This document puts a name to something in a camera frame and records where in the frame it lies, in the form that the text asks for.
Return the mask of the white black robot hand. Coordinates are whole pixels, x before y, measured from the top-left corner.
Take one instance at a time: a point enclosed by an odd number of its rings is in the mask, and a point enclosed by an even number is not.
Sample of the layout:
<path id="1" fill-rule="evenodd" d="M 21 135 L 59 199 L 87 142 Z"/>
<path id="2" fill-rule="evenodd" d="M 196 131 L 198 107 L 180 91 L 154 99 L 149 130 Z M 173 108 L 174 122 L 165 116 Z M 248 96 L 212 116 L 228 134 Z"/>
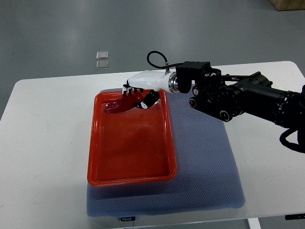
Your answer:
<path id="1" fill-rule="evenodd" d="M 160 98 L 159 91 L 164 90 L 171 94 L 176 94 L 178 90 L 178 80 L 176 72 L 166 70 L 161 71 L 143 71 L 129 78 L 122 87 L 124 96 L 140 90 L 149 90 L 142 101 L 136 103 L 140 109 L 148 109 L 153 106 Z"/>

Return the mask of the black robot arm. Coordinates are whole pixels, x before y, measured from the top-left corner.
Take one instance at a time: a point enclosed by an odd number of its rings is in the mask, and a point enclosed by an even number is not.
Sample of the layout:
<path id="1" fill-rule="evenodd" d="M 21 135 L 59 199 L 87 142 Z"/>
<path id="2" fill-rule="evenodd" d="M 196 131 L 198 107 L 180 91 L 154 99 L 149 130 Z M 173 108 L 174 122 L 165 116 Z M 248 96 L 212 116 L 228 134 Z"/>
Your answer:
<path id="1" fill-rule="evenodd" d="M 189 105 L 195 110 L 229 122 L 248 113 L 286 128 L 280 143 L 299 153 L 305 151 L 305 93 L 272 88 L 260 72 L 251 75 L 223 75 L 210 62 L 166 63 L 154 68 L 176 69 L 170 85 L 180 93 L 193 93 Z"/>

